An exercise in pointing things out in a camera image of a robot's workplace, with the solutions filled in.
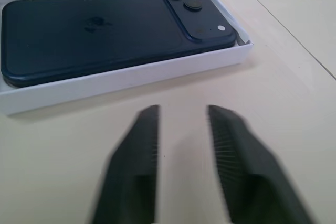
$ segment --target white box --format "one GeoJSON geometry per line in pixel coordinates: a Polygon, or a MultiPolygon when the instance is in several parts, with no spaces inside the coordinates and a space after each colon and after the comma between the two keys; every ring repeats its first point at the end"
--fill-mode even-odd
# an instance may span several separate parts
{"type": "MultiPolygon", "coordinates": [[[[3,7],[14,0],[0,0],[3,7]]],[[[234,47],[41,85],[13,88],[0,77],[0,112],[11,115],[191,73],[241,63],[253,43],[220,0],[212,0],[239,33],[234,47]]]]}

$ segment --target dark blue smartphone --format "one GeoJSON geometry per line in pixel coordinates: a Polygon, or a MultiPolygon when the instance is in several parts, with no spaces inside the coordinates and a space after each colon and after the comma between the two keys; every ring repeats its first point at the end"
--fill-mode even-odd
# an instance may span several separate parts
{"type": "Polygon", "coordinates": [[[1,71],[26,87],[232,47],[211,0],[19,0],[2,11],[1,71]]]}

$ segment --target table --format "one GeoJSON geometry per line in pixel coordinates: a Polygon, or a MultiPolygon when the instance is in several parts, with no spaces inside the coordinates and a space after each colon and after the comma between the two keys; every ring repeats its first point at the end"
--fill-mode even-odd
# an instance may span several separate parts
{"type": "Polygon", "coordinates": [[[88,223],[108,155],[161,105],[159,223],[228,223],[205,106],[237,111],[321,223],[336,220],[336,82],[257,0],[222,0],[255,43],[241,65],[6,117],[0,223],[88,223]]]}
{"type": "Polygon", "coordinates": [[[336,2],[334,0],[259,0],[335,77],[336,2]]]}

